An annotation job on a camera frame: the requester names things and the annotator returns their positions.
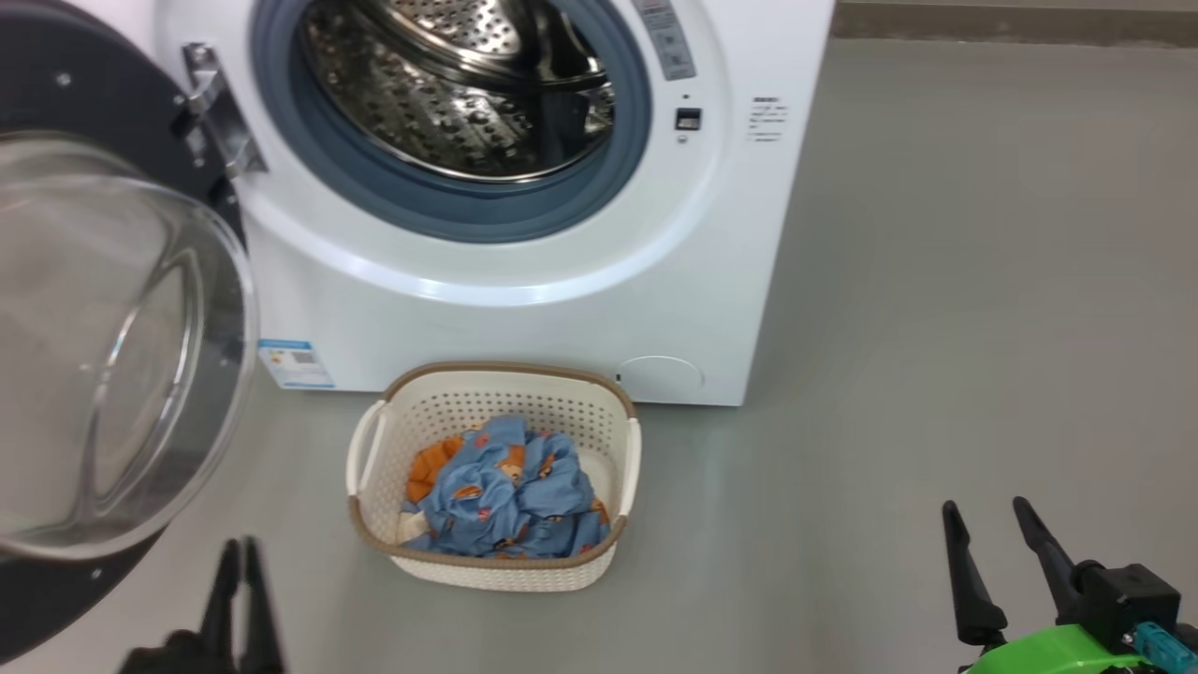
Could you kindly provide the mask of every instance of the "white washing machine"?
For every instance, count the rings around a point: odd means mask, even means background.
[[[189,98],[146,141],[195,175],[129,160],[240,208],[282,385],[502,360],[743,402],[833,0],[69,5]],[[42,75],[73,96],[116,65]]]

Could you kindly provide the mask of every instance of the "open door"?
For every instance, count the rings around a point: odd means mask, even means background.
[[[202,488],[258,315],[211,99],[56,0],[0,0],[0,62],[2,663]]]

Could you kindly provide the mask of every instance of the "floor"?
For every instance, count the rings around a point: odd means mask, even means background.
[[[406,577],[345,512],[370,399],[260,378],[143,565],[4,673],[111,672],[194,627],[240,534],[265,541],[296,673],[948,674],[975,655],[948,498],[1009,637],[1053,618],[1017,494],[1075,559],[1198,593],[1196,72],[1188,51],[831,44],[751,400],[643,409],[634,520],[595,587]]]

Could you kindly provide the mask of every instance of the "clothes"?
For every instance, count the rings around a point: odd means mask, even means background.
[[[531,433],[525,420],[501,417],[465,433],[458,448],[417,504],[429,533],[407,546],[468,557],[555,559],[581,554],[607,536],[607,512],[569,437]],[[443,455],[430,453],[425,466]]]
[[[458,454],[465,439],[460,436],[449,438],[420,450],[412,462],[412,473],[407,478],[407,500],[418,504],[432,492],[432,486],[437,481],[437,475],[449,460]]]

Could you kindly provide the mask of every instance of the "sticker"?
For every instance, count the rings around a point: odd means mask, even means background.
[[[666,79],[695,77],[695,61],[690,57],[686,36],[682,32],[682,24],[678,23],[678,14],[670,0],[636,0],[636,8],[641,11],[641,20],[658,50],[658,60],[661,61],[661,72]]]
[[[789,105],[785,105],[776,96],[757,96],[749,108],[750,142],[778,142],[786,132],[786,119],[791,116]]]
[[[332,389],[333,378],[308,342],[259,340],[258,358],[283,389]]]

